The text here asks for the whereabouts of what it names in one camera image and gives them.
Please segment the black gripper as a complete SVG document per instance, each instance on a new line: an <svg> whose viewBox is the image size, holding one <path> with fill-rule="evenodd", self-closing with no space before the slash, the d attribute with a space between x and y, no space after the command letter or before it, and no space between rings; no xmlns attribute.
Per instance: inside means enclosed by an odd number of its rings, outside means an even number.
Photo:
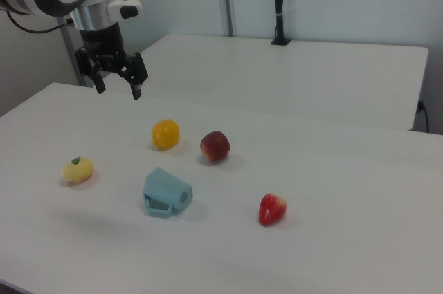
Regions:
<svg viewBox="0 0 443 294"><path fill-rule="evenodd" d="M75 52L77 65L80 74L93 81L98 94L106 90L101 69L109 72L120 70L119 76L130 85L133 99L138 100L148 73L140 53L135 52L125 58L119 23L101 30L81 30L80 36L84 47Z"/></svg>

